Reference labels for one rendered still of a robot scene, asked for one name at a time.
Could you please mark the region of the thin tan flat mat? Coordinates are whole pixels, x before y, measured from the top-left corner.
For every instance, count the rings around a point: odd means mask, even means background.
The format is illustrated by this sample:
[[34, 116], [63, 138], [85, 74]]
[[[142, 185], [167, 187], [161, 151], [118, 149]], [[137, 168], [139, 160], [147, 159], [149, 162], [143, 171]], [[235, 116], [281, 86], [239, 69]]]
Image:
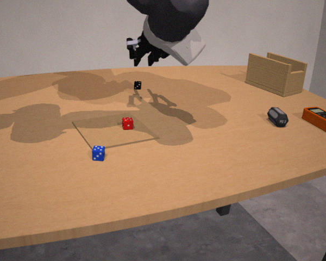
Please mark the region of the thin tan flat mat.
[[[133, 119], [133, 129], [123, 129], [123, 117]], [[94, 145], [104, 146], [106, 149], [159, 139], [159, 136], [131, 113], [77, 120], [72, 123], [91, 149]]]

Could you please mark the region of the black die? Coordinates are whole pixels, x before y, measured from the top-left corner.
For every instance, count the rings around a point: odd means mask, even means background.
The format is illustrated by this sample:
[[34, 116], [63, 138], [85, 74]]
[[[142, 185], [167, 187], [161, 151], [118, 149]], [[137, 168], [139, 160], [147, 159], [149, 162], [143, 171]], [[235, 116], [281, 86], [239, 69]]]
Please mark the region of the black die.
[[135, 81], [134, 82], [134, 89], [141, 90], [141, 82], [140, 81]]

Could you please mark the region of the blue die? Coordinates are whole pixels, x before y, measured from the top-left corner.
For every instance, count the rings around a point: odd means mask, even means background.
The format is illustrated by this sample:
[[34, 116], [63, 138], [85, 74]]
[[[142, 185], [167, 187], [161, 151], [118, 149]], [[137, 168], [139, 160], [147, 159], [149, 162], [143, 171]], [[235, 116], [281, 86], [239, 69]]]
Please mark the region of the blue die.
[[105, 157], [104, 146], [94, 146], [92, 149], [92, 160], [103, 161]]

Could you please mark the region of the orange pocket multimeter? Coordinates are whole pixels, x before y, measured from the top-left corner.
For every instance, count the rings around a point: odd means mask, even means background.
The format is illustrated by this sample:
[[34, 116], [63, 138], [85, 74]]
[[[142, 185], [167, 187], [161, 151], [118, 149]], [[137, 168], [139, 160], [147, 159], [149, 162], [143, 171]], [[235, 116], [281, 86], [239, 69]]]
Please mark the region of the orange pocket multimeter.
[[304, 108], [302, 119], [326, 132], [326, 111], [319, 107]]

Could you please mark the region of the red die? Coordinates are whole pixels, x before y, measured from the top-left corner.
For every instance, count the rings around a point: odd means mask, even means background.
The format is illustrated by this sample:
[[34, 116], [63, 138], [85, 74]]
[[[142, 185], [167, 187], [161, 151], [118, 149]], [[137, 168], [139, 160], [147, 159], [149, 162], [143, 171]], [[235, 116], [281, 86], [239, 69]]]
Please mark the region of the red die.
[[133, 119], [131, 117], [123, 117], [122, 127], [124, 130], [133, 129]]

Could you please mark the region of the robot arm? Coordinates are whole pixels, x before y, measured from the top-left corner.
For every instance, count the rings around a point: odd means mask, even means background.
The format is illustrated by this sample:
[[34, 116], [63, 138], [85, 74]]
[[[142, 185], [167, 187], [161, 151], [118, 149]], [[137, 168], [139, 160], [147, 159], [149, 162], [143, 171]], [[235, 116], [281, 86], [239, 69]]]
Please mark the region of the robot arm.
[[[206, 46], [196, 31], [209, 0], [127, 0], [147, 15], [143, 33], [148, 42], [161, 48], [184, 66], [193, 62]], [[188, 32], [189, 31], [189, 32]]]

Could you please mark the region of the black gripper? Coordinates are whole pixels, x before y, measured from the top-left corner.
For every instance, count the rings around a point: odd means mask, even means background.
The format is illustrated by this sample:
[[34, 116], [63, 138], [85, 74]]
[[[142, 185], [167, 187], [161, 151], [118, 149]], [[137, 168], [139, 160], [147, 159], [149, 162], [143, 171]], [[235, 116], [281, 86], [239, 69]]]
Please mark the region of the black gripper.
[[[137, 45], [139, 47], [136, 47]], [[141, 58], [149, 52], [151, 53], [148, 56], [148, 66], [152, 66], [154, 62], [158, 62], [160, 57], [165, 59], [170, 55], [161, 48], [151, 45], [144, 36], [143, 31], [137, 40], [127, 38], [127, 49], [129, 50], [129, 58], [134, 60], [134, 66], [138, 66]]]

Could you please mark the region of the tan wooden open box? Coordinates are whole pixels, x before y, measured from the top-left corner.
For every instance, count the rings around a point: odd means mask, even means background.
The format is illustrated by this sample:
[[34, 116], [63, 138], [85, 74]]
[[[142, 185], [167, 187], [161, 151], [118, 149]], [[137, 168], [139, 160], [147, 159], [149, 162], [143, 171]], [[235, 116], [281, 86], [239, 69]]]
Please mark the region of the tan wooden open box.
[[307, 63], [267, 52], [256, 55], [247, 72], [247, 83], [282, 97], [302, 92]]

